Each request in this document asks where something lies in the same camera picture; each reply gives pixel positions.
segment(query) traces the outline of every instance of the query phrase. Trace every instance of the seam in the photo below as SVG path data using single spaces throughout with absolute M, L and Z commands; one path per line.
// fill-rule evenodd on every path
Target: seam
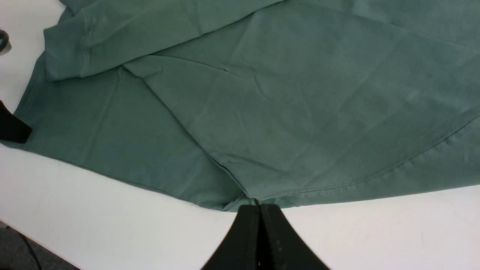
M 289 190 L 289 191 L 285 191 L 285 192 L 280 192 L 280 193 L 276 193 L 276 194 L 273 194 L 273 195 L 269 195 L 269 196 L 265 196 L 263 198 L 261 198 L 261 200 L 264 200 L 264 199 L 269 199 L 269 198 L 274 198 L 274 197 L 277 197 L 277 196 L 281 196 L 283 194 L 287 194 L 287 193 L 293 193 L 293 194 L 301 194 L 301 193 L 307 193 L 307 192 L 316 192 L 316 191 L 322 191 L 322 190 L 325 190 L 325 189 L 319 189 L 319 190 L 310 190 L 310 189 L 316 189 L 316 188 L 321 188 L 321 187 L 329 187 L 329 186 L 335 186 L 335 185 L 341 185 L 341 184 L 346 184 L 346 183 L 351 183 L 351 182 L 355 182 L 353 184 L 350 184 L 350 185 L 347 185 L 345 187 L 349 187 L 349 186 L 353 186 L 353 185 L 357 185 L 357 184 L 361 184 L 361 183 L 364 183 L 364 182 L 368 182 L 370 180 L 373 180 L 374 178 L 377 178 L 379 176 L 382 176 L 384 175 L 385 173 L 405 164 L 407 161 L 415 158 L 416 156 L 420 155 L 421 153 L 427 151 L 428 149 L 434 147 L 435 145 L 445 141 L 446 139 L 448 139 L 449 137 L 451 137 L 452 135 L 454 135 L 456 132 L 458 132 L 463 126 L 467 125 L 469 122 L 473 121 L 474 119 L 478 118 L 480 116 L 480 112 L 477 112 L 475 113 L 474 115 L 470 116 L 470 117 L 467 117 L 466 119 L 464 119 L 463 121 L 461 121 L 460 124 L 456 125 L 455 127 L 449 129 L 448 131 L 442 133 L 440 136 L 437 136 L 435 139 L 433 139 L 431 142 L 425 144 L 424 146 L 422 147 L 419 147 L 417 148 L 416 150 L 410 152 L 409 154 L 407 154 L 406 156 L 404 156 L 403 158 L 401 158 L 400 160 L 403 160 L 400 162 L 400 164 L 398 164 L 397 166 L 394 166 L 394 165 L 389 165 L 389 166 L 385 166 L 383 168 L 381 168 L 380 170 L 377 170 L 376 172 L 374 173 L 371 173 L 371 174 L 368 174 L 366 176 L 363 176 L 363 177 L 360 177 L 360 178 L 356 178 L 356 179 L 353 179 L 353 180 L 348 180 L 348 181 L 344 181 L 344 182 L 340 182 L 340 183 L 334 183 L 334 184 L 325 184 L 325 185 L 319 185 L 319 186 L 312 186 L 312 187 L 304 187 L 304 188 L 298 188 L 298 189 L 292 189 L 292 190 Z M 449 135 L 447 138 L 445 138 L 444 140 L 440 141 L 440 142 L 437 142 L 440 138 L 448 135 L 448 134 L 451 134 Z M 358 180 L 363 180 L 365 178 L 369 178 L 373 176 L 372 178 L 370 179 L 367 179 L 365 181 L 361 181 L 361 182 L 357 182 Z
M 80 70 L 79 70 L 79 77 L 83 78 L 85 77 L 86 70 L 88 68 L 88 64 L 90 62 L 90 54 L 92 53 L 92 48 L 88 48 L 88 53 L 84 50 L 85 48 L 85 39 L 89 39 L 89 33 L 88 33 L 88 27 L 87 27 L 87 18 L 85 16 L 85 12 L 81 10 L 78 15 L 80 15 L 83 19 L 84 22 L 84 36 L 80 38 L 80 55 L 82 59 L 82 63 L 80 64 Z
M 472 126 L 466 128 L 465 130 L 460 131 L 460 133 L 457 134 L 457 136 L 456 136 L 455 139 L 460 138 L 460 137 L 463 136 L 465 133 L 467 133 L 468 131 L 470 131 L 471 129 L 473 129 L 475 126 L 476 126 L 476 125 L 472 125 Z M 447 145 L 446 142 L 447 142 L 452 136 L 449 136 L 449 137 L 447 137 L 445 140 L 439 142 L 437 145 L 439 145 L 439 144 L 441 144 L 441 143 L 445 143 L 445 144 L 439 145 L 438 148 L 437 148 L 437 150 L 440 150 L 440 149 L 442 149 L 445 145 Z M 435 146 L 426 149 L 424 152 L 420 153 L 419 155 L 427 152 L 428 150 L 430 150 L 430 149 L 432 149 L 432 148 L 434 148 L 434 147 L 435 147 Z M 353 191 L 353 190 L 356 190 L 356 189 L 369 187 L 369 186 L 373 185 L 373 180 L 375 180 L 376 178 L 382 177 L 382 176 L 384 176 L 385 174 L 393 171 L 394 169 L 399 168 L 399 167 L 401 167 L 401 166 L 404 166 L 407 162 L 409 162 L 409 161 L 411 161 L 412 159 L 418 157 L 419 155 L 416 155 L 416 156 L 412 157 L 411 159 L 405 161 L 404 163 L 402 163 L 402 164 L 400 164 L 400 165 L 392 168 L 391 170 L 389 170 L 389 171 L 387 171 L 387 172 L 385 172 L 385 173 L 383 173 L 383 174 L 381 174 L 381 175 L 379 175 L 379 176 L 377 176 L 377 177 L 375 177 L 375 178 L 370 179 L 371 182 L 370 182 L 370 183 L 367 183 L 367 184 L 364 185 L 364 186 L 360 186 L 360 184 L 363 184 L 363 183 L 368 182 L 368 181 L 356 183 L 356 184 L 354 184 L 354 185 L 350 185 L 350 186 L 353 186 L 353 188 L 351 188 L 351 189 L 346 189 L 346 190 L 339 191 L 339 192 L 323 193 L 323 194 L 316 194 L 316 195 L 304 195 L 304 196 L 298 196 L 298 197 L 299 197 L 299 198 L 305 198 L 305 197 L 320 197 L 320 196 L 327 196 L 327 195 L 334 195 L 334 194 L 345 193 L 345 192 Z
M 429 151 L 430 149 L 433 149 L 435 146 L 438 146 L 438 147 L 437 147 L 437 150 L 442 149 L 445 145 L 448 144 L 448 141 L 449 141 L 450 139 L 458 139 L 458 138 L 460 138 L 460 137 L 463 136 L 465 133 L 467 133 L 468 131 L 470 131 L 471 129 L 473 129 L 476 125 L 477 125 L 477 124 L 473 124 L 472 126 L 469 126 L 469 127 L 465 128 L 465 129 L 463 129 L 463 130 L 458 130 L 458 131 L 457 131 L 458 134 L 457 134 L 457 132 L 453 133 L 453 134 L 450 135 L 449 137 L 447 137 L 447 138 L 445 138 L 444 140 L 440 141 L 438 144 L 436 144 L 436 145 L 434 145 L 434 146 L 426 149 L 425 151 L 423 151 L 423 152 L 419 153 L 418 155 L 412 157 L 411 159 L 403 162 L 402 164 L 400 164 L 400 165 L 398 165 L 398 166 L 396 166 L 396 167 L 393 167 L 392 169 L 390 169 L 390 170 L 382 173 L 381 175 L 378 175 L 378 176 L 376 176 L 376 177 L 374 177 L 374 178 L 372 178 L 372 179 L 370 179 L 370 180 L 364 181 L 364 182 L 355 183 L 355 184 L 353 184 L 353 185 L 350 185 L 350 186 L 355 186 L 355 187 L 353 187 L 353 188 L 351 188 L 351 189 L 346 189 L 346 190 L 343 190 L 343 191 L 333 192 L 333 193 L 324 193 L 324 194 L 316 194 L 316 195 L 304 195 L 304 196 L 299 196 L 299 197 L 300 197 L 300 198 L 303 198 L 303 197 L 327 196 L 327 195 L 340 194 L 340 193 L 349 192 L 349 191 L 353 191 L 353 190 L 360 189 L 360 188 L 369 187 L 369 186 L 371 186 L 371 185 L 374 184 L 374 183 L 373 183 L 373 180 L 375 180 L 375 179 L 377 179 L 377 178 L 379 178 L 379 177 L 385 176 L 387 173 L 393 171 L 393 170 L 396 169 L 396 168 L 399 168 L 399 167 L 404 166 L 407 162 L 413 160 L 414 158 L 417 158 L 417 157 L 420 156 L 421 154 L 426 153 L 426 152 Z M 363 184 L 363 183 L 366 183 L 366 182 L 369 182 L 369 183 L 367 183 L 367 184 L 364 185 L 364 186 L 360 186 L 360 184 Z

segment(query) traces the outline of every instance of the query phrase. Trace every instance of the cable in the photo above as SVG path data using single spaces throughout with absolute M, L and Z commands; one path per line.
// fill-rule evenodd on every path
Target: cable
M 26 238 L 23 234 L 21 234 L 21 233 L 19 233 L 19 232 L 17 232 L 17 231 L 15 231 L 15 232 L 18 233 L 18 235 L 20 236 L 20 238 L 23 240 L 23 242 L 24 242 L 25 245 L 27 246 L 28 253 L 30 253 L 30 255 L 33 257 L 33 260 L 35 260 L 35 264 L 36 264 L 37 269 L 38 269 L 38 270 L 42 270 L 42 265 L 40 264 L 40 261 L 39 261 L 38 258 L 36 257 L 35 251 L 33 251 L 33 248 L 32 248 L 32 246 L 30 245 L 30 243 L 28 242 L 27 238 Z

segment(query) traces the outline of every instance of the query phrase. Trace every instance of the sleeve cuff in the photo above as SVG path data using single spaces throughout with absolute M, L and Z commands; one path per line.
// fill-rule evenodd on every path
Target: sleeve cuff
M 59 81 L 81 77 L 86 65 L 82 40 L 86 36 L 83 13 L 44 30 L 47 78 Z

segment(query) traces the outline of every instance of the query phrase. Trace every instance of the t-shirt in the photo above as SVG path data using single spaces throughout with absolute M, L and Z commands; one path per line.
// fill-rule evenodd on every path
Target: t-shirt
M 64 0 L 25 145 L 199 206 L 480 184 L 477 0 Z

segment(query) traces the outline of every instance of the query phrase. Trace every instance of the stitching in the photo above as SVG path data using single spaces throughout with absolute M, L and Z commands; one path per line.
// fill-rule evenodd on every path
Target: stitching
M 437 147 L 437 150 L 440 150 L 440 149 L 442 149 L 445 145 L 448 145 L 448 140 L 449 140 L 449 139 L 458 139 L 458 138 L 460 138 L 461 136 L 463 136 L 465 133 L 467 133 L 468 131 L 470 131 L 470 130 L 473 129 L 474 127 L 476 127 L 477 125 L 478 125 L 478 124 L 473 124 L 472 126 L 469 126 L 469 127 L 465 128 L 464 130 L 460 131 L 455 137 L 453 137 L 455 134 L 452 134 L 451 136 L 445 138 L 445 140 L 443 140 L 443 141 L 441 141 L 441 142 L 438 143 L 438 145 L 439 145 L 439 144 L 441 144 L 441 145 L 439 145 L 439 146 Z M 385 176 L 387 173 L 393 171 L 393 170 L 396 169 L 396 168 L 399 168 L 399 167 L 401 167 L 401 166 L 404 166 L 407 162 L 411 161 L 411 160 L 414 159 L 414 158 L 417 158 L 418 156 L 420 156 L 420 155 L 423 154 L 423 153 L 426 153 L 428 150 L 430 150 L 430 149 L 432 149 L 432 148 L 434 148 L 434 146 L 431 147 L 431 148 L 426 149 L 424 152 L 422 152 L 422 153 L 420 153 L 420 154 L 412 157 L 411 159 L 405 161 L 404 163 L 402 163 L 402 164 L 400 164 L 400 165 L 398 165 L 398 166 L 396 166 L 396 167 L 394 167 L 394 168 L 386 171 L 385 173 L 382 173 L 381 175 L 378 175 L 377 177 L 374 177 L 374 178 L 372 178 L 372 179 L 370 179 L 370 180 L 367 180 L 367 181 L 364 181 L 364 182 L 359 182 L 359 183 L 350 185 L 350 186 L 355 186 L 355 185 L 356 185 L 355 187 L 353 187 L 353 188 L 351 188 L 351 189 L 345 189 L 345 190 L 343 190 L 343 191 L 332 192 L 332 193 L 323 193 L 323 194 L 316 194 L 316 195 L 304 195 L 304 196 L 299 196 L 299 198 L 304 198 L 304 197 L 319 197 L 319 196 L 334 195 L 334 194 L 340 194 L 340 193 L 345 193 L 345 192 L 353 191 L 353 190 L 356 190 L 356 189 L 359 189 L 359 188 L 369 187 L 369 186 L 373 185 L 373 181 L 372 181 L 372 180 L 375 180 L 375 178 L 379 178 L 379 177 Z M 360 184 L 366 183 L 366 182 L 368 182 L 368 181 L 371 181 L 371 182 L 370 182 L 370 183 L 367 183 L 365 186 L 360 186 Z
M 446 136 L 446 135 L 449 134 L 449 133 L 452 133 L 452 132 L 457 131 L 457 129 L 458 129 L 459 127 L 466 125 L 468 122 L 476 119 L 476 118 L 479 117 L 479 116 L 480 116 L 480 112 L 478 112 L 478 113 L 476 113 L 476 114 L 474 114 L 474 115 L 472 115 L 472 116 L 470 116 L 470 117 L 467 117 L 467 118 L 464 119 L 460 124 L 456 125 L 455 127 L 451 128 L 451 129 L 447 130 L 446 132 L 442 133 L 441 135 L 437 136 L 437 137 L 436 137 L 435 139 L 433 139 L 431 142 L 429 142 L 429 143 L 427 143 L 427 144 L 425 144 L 425 145 L 423 145 L 423 146 L 415 149 L 414 151 L 408 153 L 407 155 L 405 155 L 403 158 L 400 159 L 400 160 L 404 160 L 404 161 L 401 162 L 398 166 L 395 166 L 394 168 L 401 166 L 401 165 L 404 164 L 405 162 L 407 162 L 407 161 L 411 160 L 412 158 L 414 158 L 415 156 L 419 155 L 421 152 L 424 152 L 424 151 L 430 149 L 431 147 L 433 147 L 434 145 L 436 145 L 436 144 L 439 143 L 439 142 L 436 142 L 438 139 L 440 139 L 441 137 Z M 261 198 L 261 200 L 269 199 L 269 198 L 276 197 L 276 196 L 280 196 L 280 195 L 286 194 L 286 193 L 295 193 L 296 191 L 301 191 L 301 190 L 308 190 L 308 189 L 314 189 L 314 188 L 320 188 L 320 187 L 327 187 L 327 186 L 335 186 L 335 185 L 346 184 L 346 183 L 350 183 L 350 182 L 356 182 L 356 181 L 358 181 L 358 180 L 362 180 L 362 179 L 371 177 L 371 176 L 373 176 L 373 175 L 376 175 L 376 174 L 378 174 L 378 173 L 380 173 L 380 172 L 382 172 L 382 171 L 387 170 L 388 168 L 390 168 L 390 167 L 392 167 L 392 166 L 393 166 L 392 164 L 391 164 L 391 165 L 388 165 L 388 166 L 385 166 L 385 167 L 377 170 L 377 171 L 374 172 L 374 173 L 367 174 L 367 175 L 365 175 L 365 176 L 362 176 L 362 177 L 359 177 L 359 178 L 356 178 L 356 179 L 353 179 L 353 180 L 348 180 L 348 181 L 344 181 L 344 182 L 340 182 L 340 183 L 334 183 L 334 184 L 325 184 L 325 185 L 319 185 L 319 186 L 312 186 L 312 187 L 304 187 L 304 188 L 292 189 L 292 190 L 289 190 L 289 191 L 284 191 L 284 192 L 276 193 L 276 194 L 273 194 L 273 195 L 265 196 L 265 197 Z

